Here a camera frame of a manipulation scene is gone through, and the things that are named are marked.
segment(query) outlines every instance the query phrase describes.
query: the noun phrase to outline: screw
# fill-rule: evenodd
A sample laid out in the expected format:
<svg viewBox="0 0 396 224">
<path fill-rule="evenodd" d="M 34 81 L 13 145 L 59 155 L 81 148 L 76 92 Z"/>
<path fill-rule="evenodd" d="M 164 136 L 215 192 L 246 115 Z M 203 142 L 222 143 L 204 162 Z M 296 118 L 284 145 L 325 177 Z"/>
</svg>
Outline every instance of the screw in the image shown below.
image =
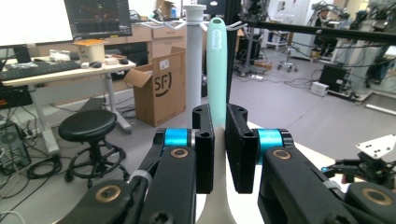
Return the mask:
<svg viewBox="0 0 396 224">
<path fill-rule="evenodd" d="M 351 222 L 348 217 L 332 214 L 327 217 L 327 223 L 328 224 L 350 224 Z"/>
<path fill-rule="evenodd" d="M 167 212 L 158 212 L 151 216 L 148 224 L 173 224 L 174 219 L 171 214 Z"/>
</svg>

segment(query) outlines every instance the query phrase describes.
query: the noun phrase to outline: cardboard box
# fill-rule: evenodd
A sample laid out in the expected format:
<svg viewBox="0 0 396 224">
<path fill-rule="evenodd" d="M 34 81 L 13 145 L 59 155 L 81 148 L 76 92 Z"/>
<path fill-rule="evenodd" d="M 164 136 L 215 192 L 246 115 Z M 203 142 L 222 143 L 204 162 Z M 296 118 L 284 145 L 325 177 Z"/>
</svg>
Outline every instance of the cardboard box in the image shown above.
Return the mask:
<svg viewBox="0 0 396 224">
<path fill-rule="evenodd" d="M 186 110 L 186 52 L 172 52 L 131 69 L 124 78 L 134 86 L 136 117 L 154 127 Z"/>
<path fill-rule="evenodd" d="M 79 40 L 74 44 L 78 47 L 78 57 L 82 63 L 105 61 L 105 41 L 89 39 Z"/>
</svg>

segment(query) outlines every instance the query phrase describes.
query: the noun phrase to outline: black stool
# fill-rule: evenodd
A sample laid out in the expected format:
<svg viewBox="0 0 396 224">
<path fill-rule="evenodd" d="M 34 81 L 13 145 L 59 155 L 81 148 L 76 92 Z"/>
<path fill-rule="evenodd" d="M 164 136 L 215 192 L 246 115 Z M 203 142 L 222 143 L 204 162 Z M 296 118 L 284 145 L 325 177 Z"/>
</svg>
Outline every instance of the black stool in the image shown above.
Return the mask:
<svg viewBox="0 0 396 224">
<path fill-rule="evenodd" d="M 90 144 L 89 148 L 80 151 L 70 161 L 69 168 L 64 175 L 66 182 L 70 182 L 74 179 L 74 176 L 78 176 L 88 179 L 88 188 L 90 188 L 93 178 L 103 177 L 103 175 L 110 173 L 116 168 L 122 170 L 125 181 L 129 179 L 128 172 L 120 164 L 126 158 L 125 152 L 122 148 L 111 145 L 105 139 L 106 134 L 110 133 L 116 124 L 117 116 L 102 109 L 78 112 L 61 123 L 59 126 L 59 135 L 62 139 L 69 142 L 88 142 Z M 111 150 L 105 155 L 102 155 L 101 147 Z M 77 162 L 78 157 L 85 152 L 89 152 L 90 158 L 88 161 Z M 110 156 L 114 156 L 117 153 L 119 154 L 117 161 L 112 162 L 107 160 Z M 92 167 L 90 174 L 77 171 L 77 169 L 86 166 Z"/>
</svg>

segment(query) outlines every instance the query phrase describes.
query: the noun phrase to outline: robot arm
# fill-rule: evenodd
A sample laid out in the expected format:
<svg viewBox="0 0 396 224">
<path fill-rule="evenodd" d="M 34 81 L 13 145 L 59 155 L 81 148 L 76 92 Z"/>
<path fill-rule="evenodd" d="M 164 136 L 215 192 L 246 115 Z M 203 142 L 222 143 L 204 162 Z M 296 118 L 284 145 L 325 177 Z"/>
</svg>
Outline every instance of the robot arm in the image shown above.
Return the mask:
<svg viewBox="0 0 396 224">
<path fill-rule="evenodd" d="M 314 10 L 314 13 L 312 14 L 312 17 L 309 20 L 309 23 L 308 23 L 309 26 L 314 26 L 315 25 L 315 21 L 318 19 L 318 14 L 323 9 L 327 9 L 330 12 L 334 13 L 335 15 L 338 16 L 338 18 L 341 21 L 347 20 L 349 18 L 349 16 L 350 16 L 347 13 L 347 9 L 346 8 L 338 7 L 338 6 L 333 5 L 333 4 L 327 4 L 326 1 L 321 1 L 319 3 L 312 4 L 311 8 Z"/>
<path fill-rule="evenodd" d="M 214 132 L 208 105 L 193 110 L 193 129 L 159 129 L 129 183 L 93 186 L 59 220 L 71 223 L 195 222 L 195 194 L 213 187 Z M 295 146 L 286 130 L 252 129 L 248 111 L 227 105 L 225 141 L 235 189 L 251 193 L 262 164 L 258 206 L 271 223 L 394 223 L 396 194 L 370 182 L 345 195 Z"/>
</svg>

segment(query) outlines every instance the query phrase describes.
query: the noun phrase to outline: desk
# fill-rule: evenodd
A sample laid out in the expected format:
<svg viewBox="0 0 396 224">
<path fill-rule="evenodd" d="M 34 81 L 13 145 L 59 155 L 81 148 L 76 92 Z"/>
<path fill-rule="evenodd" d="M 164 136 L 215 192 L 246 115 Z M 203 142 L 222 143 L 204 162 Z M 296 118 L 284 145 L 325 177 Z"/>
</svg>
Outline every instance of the desk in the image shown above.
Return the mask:
<svg viewBox="0 0 396 224">
<path fill-rule="evenodd" d="M 136 64 L 131 62 L 129 62 L 129 64 L 102 64 L 101 68 L 81 68 L 37 77 L 27 77 L 10 81 L 3 81 L 3 85 L 28 86 L 28 90 L 30 92 L 33 104 L 35 106 L 35 110 L 38 115 L 39 128 L 43 134 L 47 151 L 48 153 L 52 154 L 56 153 L 59 150 L 59 147 L 56 143 L 52 129 L 46 121 L 42 105 L 49 105 L 57 101 L 59 102 L 66 99 L 89 97 L 107 91 L 110 104 L 109 110 L 117 114 L 118 122 L 122 126 L 123 130 L 127 132 L 131 131 L 131 125 L 116 110 L 111 73 L 122 70 L 129 70 L 133 67 L 136 67 Z M 37 84 L 49 83 L 53 81 L 70 80 L 77 77 L 92 77 L 101 75 L 104 75 L 103 78 L 65 83 L 61 86 L 47 86 L 40 88 L 36 86 Z"/>
</svg>

